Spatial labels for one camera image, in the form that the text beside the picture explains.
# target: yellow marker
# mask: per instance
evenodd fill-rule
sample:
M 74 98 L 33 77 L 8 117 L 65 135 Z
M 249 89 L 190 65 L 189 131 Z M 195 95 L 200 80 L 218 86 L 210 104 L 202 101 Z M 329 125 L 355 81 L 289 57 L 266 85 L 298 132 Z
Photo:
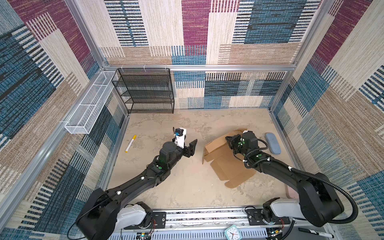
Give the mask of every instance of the yellow marker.
M 132 145 L 132 142 L 133 142 L 133 140 L 135 140 L 135 138 L 136 138 L 136 135 L 134 135 L 133 138 L 131 139 L 131 142 L 128 144 L 127 149 L 125 149 L 125 152 L 128 152 L 128 149 L 129 149 L 130 146 Z

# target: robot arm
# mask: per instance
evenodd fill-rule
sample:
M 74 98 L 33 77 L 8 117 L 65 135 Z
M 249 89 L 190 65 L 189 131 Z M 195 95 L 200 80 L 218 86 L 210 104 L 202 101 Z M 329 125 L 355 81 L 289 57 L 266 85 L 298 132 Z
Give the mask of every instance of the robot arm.
M 296 203 L 298 211 L 294 212 L 295 202 L 290 201 L 291 206 L 280 200 L 271 199 L 263 205 L 263 217 L 266 222 L 273 222 L 276 217 L 304 217 L 312 225 L 321 227 L 327 222 L 330 223 L 348 223 L 353 221 L 358 215 L 358 208 L 353 198 L 340 187 L 329 181 L 327 176 L 322 173 L 315 175 L 294 169 L 287 164 L 273 158 L 271 155 L 262 152 L 267 149 L 268 144 L 261 139 L 257 139 L 251 131 L 244 132 L 241 135 L 226 137 L 233 154 L 241 153 L 245 156 L 243 162 L 246 168 L 254 168 L 259 172 L 271 175 L 286 185 L 297 191 L 299 203 Z M 266 147 L 260 148 L 258 141 L 264 142 Z M 353 213 L 344 220 L 333 220 L 344 211 L 336 190 L 345 195 L 351 202 Z M 282 212 L 293 215 L 282 215 Z
M 130 225 L 149 225 L 152 211 L 145 203 L 125 206 L 141 193 L 163 182 L 182 156 L 194 155 L 197 139 L 192 141 L 189 147 L 185 146 L 186 130 L 180 130 L 178 128 L 174 132 L 181 133 L 176 137 L 183 138 L 183 147 L 180 147 L 181 141 L 166 142 L 159 155 L 142 173 L 115 188 L 106 191 L 99 188 L 92 192 L 75 222 L 86 238 L 106 240 L 115 229 Z

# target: striped fabric wall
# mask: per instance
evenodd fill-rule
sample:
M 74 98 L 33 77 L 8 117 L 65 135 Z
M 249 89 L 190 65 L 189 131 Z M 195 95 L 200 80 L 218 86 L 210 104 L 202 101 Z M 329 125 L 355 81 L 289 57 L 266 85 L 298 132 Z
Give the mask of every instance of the striped fabric wall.
M 0 0 L 0 201 L 98 65 L 64 0 Z M 59 239 L 104 175 L 122 110 L 111 96 L 93 135 L 67 134 L 0 239 Z
M 171 72 L 175 108 L 267 108 L 286 72 Z
M 274 111 L 301 168 L 357 202 L 344 239 L 384 239 L 383 36 L 384 1 L 336 0 Z
M 0 200 L 98 70 L 64 0 L 0 0 Z
M 205 65 L 292 63 L 321 0 L 76 2 L 111 65 Z M 268 107 L 272 74 L 174 72 L 175 108 Z
M 93 190 L 100 187 L 124 120 L 113 92 L 88 135 L 67 133 L 0 239 L 66 239 Z M 70 236 L 74 238 L 77 227 Z

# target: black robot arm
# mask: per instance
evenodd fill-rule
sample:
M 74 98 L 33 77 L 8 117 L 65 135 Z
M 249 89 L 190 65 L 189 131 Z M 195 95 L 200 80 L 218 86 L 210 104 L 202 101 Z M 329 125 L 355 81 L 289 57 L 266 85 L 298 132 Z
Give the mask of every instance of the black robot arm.
M 177 146 L 175 142 L 166 142 L 159 155 L 142 173 L 115 188 L 106 191 L 99 188 L 93 191 L 75 221 L 77 227 L 88 239 L 108 239 L 115 230 L 119 211 L 141 193 L 163 182 L 182 156 L 193 156 L 196 144 L 197 139 L 184 148 Z M 150 212 L 147 205 L 140 205 L 146 212 Z M 146 227 L 150 220 L 150 216 L 144 218 L 139 226 Z
M 331 183 L 324 174 L 300 171 L 262 152 L 261 150 L 268 148 L 268 144 L 257 139 L 252 131 L 242 135 L 228 136 L 226 140 L 230 149 L 233 150 L 233 154 L 241 153 L 244 156 L 243 162 L 246 168 L 254 168 L 259 172 L 271 175 L 293 188 L 299 195 L 303 216 L 314 226 L 321 227 L 327 222 L 349 223 L 356 219 L 358 207 L 353 198 L 342 188 Z M 263 142 L 266 147 L 259 147 L 258 141 Z M 343 220 L 333 220 L 344 211 L 344 206 L 335 189 L 346 196 L 353 207 L 352 215 Z

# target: black marker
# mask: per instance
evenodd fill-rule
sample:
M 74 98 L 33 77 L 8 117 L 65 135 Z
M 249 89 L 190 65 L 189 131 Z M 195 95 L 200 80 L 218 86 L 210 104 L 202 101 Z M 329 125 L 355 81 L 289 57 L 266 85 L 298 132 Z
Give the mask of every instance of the black marker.
M 334 238 L 333 234 L 326 233 L 326 232 L 319 232 L 319 231 L 315 231 L 315 230 L 311 230 L 311 229 L 306 229 L 306 228 L 301 228 L 301 227 L 299 227 L 299 231 L 307 232 L 307 233 L 312 233 L 312 234 L 316 234 L 316 235 L 323 236 L 323 237 Z

